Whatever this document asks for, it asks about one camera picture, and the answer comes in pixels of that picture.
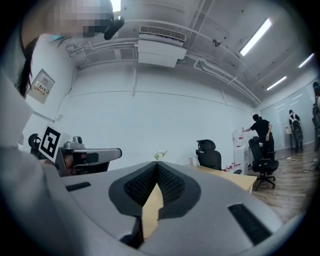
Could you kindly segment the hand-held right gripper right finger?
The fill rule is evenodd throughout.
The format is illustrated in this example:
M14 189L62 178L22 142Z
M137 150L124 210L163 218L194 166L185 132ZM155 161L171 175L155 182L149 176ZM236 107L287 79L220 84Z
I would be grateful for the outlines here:
M160 162L160 178L177 188L141 246L151 256L273 256L302 221L283 223L263 201L222 177Z

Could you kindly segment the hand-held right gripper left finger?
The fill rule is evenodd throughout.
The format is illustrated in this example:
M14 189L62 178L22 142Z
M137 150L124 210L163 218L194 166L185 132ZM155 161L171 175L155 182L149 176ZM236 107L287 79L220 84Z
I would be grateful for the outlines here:
M158 227L157 163L78 176L47 170L63 220L86 250L139 248Z

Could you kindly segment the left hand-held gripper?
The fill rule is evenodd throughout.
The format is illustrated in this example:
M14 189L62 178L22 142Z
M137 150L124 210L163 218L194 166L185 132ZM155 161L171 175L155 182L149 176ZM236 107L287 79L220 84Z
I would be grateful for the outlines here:
M70 136L48 125L39 145L39 151L54 163L61 177L102 173L108 170L110 161L122 157L120 148L87 148L80 136ZM66 170L63 156L73 155L74 169Z

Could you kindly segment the person's left hand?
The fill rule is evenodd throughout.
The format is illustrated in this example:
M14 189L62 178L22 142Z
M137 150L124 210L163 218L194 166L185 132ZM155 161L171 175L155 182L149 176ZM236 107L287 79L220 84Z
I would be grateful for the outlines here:
M63 156L63 161L65 168L68 172L68 175L70 176L73 173L74 170L74 159L72 154L65 154Z

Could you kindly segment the white flower bouquet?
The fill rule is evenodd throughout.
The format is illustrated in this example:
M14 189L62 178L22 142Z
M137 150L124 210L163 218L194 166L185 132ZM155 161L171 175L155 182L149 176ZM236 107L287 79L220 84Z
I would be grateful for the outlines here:
M159 162L162 161L162 159L168 154L168 152L168 150L156 150L153 153L153 157L157 162Z

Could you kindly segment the white water dispenser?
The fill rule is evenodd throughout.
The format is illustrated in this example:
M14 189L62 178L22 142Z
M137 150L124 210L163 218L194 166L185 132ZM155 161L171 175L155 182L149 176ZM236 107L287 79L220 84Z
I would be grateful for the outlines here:
M241 129L236 129L232 132L233 143L233 162L240 164L242 170L241 175L248 174L248 167L250 165L249 146Z

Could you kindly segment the person's grey printed t-shirt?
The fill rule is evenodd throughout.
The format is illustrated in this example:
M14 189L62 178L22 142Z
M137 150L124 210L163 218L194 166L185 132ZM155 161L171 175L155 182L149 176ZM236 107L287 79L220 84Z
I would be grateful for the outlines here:
M0 69L0 232L22 256L74 256L43 166L18 144L33 110Z

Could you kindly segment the white ceiling air conditioner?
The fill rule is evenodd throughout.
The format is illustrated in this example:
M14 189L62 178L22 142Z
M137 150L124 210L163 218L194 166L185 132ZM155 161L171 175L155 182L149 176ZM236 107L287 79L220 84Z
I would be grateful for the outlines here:
M174 68L187 54L186 35L170 29L141 26L137 43L138 62Z

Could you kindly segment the long ceiling light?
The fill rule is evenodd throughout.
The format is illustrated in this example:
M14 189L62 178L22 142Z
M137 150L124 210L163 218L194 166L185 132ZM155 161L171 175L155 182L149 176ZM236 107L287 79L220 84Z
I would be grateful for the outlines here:
M314 57L314 55L315 55L314 53L310 54L305 60L303 60L299 64L298 68L301 69L302 67L304 67Z
M287 76L283 76L281 79L279 79L278 81L276 81L275 83L273 83L272 85L268 86L266 88L267 91L270 91L271 89L273 89L274 87L276 87L277 85L279 85L280 83L282 83L283 81L285 81L287 79Z
M254 46L255 44L263 37L263 35L269 30L272 26L272 22L267 18L263 24L258 28L254 35L249 39L249 41L241 48L239 51L240 54L244 57Z

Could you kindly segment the grey wall electrical panel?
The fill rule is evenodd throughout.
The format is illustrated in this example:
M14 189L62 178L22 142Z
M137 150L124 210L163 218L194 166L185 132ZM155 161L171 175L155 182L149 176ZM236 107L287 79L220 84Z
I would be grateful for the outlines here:
M42 68L33 79L27 94L41 104L45 104L55 84L55 80Z

